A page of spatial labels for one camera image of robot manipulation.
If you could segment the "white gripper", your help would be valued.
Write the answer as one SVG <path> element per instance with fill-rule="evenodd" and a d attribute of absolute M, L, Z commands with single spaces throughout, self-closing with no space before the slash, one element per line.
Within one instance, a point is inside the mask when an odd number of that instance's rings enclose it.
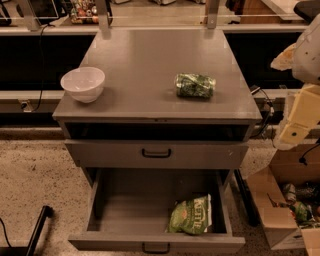
<path fill-rule="evenodd" d="M 296 44 L 284 49 L 270 64 L 273 69 L 284 71 L 292 68 Z M 320 86 L 304 84 L 295 95 L 288 120 L 279 125 L 278 141 L 281 144 L 296 146 L 300 144 L 310 130 L 320 122 Z"/>

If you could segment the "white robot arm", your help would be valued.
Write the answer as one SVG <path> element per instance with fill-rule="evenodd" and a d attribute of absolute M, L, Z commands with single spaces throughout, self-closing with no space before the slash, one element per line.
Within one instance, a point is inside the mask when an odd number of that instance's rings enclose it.
<path fill-rule="evenodd" d="M 303 83 L 296 94 L 287 96 L 276 132 L 276 148 L 288 150 L 300 144 L 320 122 L 320 14 L 270 66 L 280 71 L 291 69 L 293 77 Z"/>

